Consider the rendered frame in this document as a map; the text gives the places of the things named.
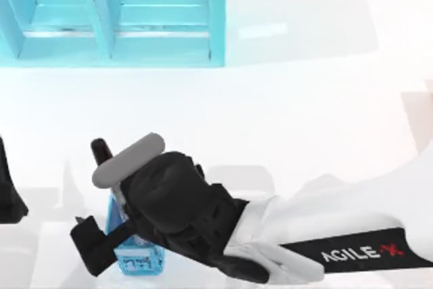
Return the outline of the pale grey rounded box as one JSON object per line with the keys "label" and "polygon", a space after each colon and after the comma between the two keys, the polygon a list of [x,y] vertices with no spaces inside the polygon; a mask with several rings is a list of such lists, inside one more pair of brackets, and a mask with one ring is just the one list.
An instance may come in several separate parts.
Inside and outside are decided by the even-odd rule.
{"label": "pale grey rounded box", "polygon": [[93,185],[99,189],[113,188],[164,150],[162,136],[149,133],[97,167],[92,175]]}

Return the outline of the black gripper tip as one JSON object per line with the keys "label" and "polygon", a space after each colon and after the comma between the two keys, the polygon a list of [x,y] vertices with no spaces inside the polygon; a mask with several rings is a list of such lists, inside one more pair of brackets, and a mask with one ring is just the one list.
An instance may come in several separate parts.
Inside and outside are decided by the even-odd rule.
{"label": "black gripper tip", "polygon": [[0,137],[0,224],[17,224],[28,212],[27,205],[12,181],[4,142]]}

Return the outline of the light blue rack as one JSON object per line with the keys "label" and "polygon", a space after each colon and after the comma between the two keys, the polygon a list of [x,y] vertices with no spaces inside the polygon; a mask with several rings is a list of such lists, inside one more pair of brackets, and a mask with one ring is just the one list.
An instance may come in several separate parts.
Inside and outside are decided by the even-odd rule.
{"label": "light blue rack", "polygon": [[0,0],[0,67],[219,67],[226,0]]}

